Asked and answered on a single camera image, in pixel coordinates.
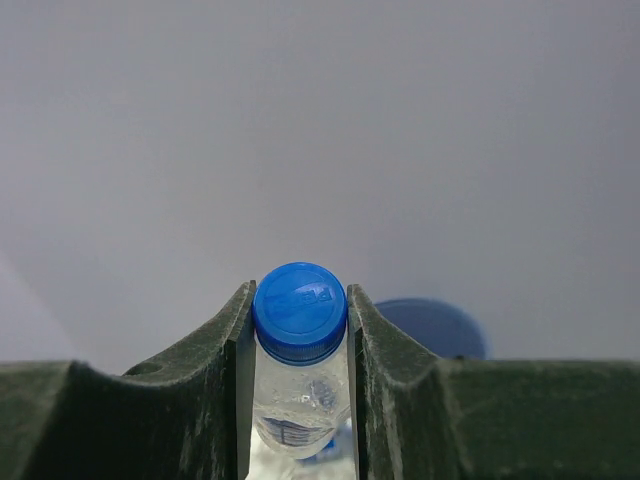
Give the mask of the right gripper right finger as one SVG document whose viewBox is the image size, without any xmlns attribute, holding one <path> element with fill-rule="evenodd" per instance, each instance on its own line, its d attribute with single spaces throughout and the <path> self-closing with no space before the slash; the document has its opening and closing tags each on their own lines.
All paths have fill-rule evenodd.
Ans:
<svg viewBox="0 0 640 480">
<path fill-rule="evenodd" d="M 634 361 L 445 359 L 348 299 L 360 479 L 635 479 Z"/>
</svg>

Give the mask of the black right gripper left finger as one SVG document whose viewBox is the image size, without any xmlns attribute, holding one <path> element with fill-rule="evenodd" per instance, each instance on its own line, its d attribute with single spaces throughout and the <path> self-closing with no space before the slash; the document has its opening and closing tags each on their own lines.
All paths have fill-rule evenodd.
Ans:
<svg viewBox="0 0 640 480">
<path fill-rule="evenodd" d="M 256 285 L 123 375 L 86 362 L 1 367 L 5 479 L 243 479 L 249 471 Z"/>
</svg>

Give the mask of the blue cap Pepsi bottle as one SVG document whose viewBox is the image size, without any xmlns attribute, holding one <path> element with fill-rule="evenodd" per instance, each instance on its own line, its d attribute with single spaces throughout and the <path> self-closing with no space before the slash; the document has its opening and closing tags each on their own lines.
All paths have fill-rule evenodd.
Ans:
<svg viewBox="0 0 640 480">
<path fill-rule="evenodd" d="M 313 457 L 349 418 L 347 317 L 343 286 L 320 265 L 284 264 L 259 283 L 253 421 L 274 451 Z"/>
</svg>

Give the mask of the blue plastic bin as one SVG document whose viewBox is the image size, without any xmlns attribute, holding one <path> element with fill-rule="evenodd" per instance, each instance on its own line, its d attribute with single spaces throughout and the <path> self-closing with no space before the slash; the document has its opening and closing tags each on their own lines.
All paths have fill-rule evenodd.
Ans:
<svg viewBox="0 0 640 480">
<path fill-rule="evenodd" d="M 399 298 L 377 302 L 375 306 L 389 322 L 440 357 L 489 357 L 481 325 L 450 303 L 429 298 Z"/>
</svg>

